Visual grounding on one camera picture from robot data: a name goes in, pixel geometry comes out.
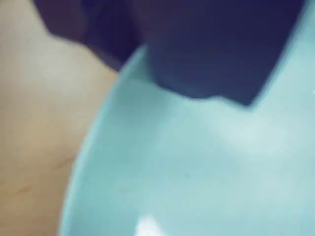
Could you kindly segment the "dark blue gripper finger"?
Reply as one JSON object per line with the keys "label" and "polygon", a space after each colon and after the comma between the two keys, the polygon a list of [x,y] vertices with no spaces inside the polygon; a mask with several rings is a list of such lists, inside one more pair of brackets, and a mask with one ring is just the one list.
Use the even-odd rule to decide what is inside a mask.
{"label": "dark blue gripper finger", "polygon": [[126,0],[34,0],[47,30],[80,43],[119,71],[142,39]]}
{"label": "dark blue gripper finger", "polygon": [[190,98],[250,105],[281,59],[303,0],[135,0],[153,81]]}

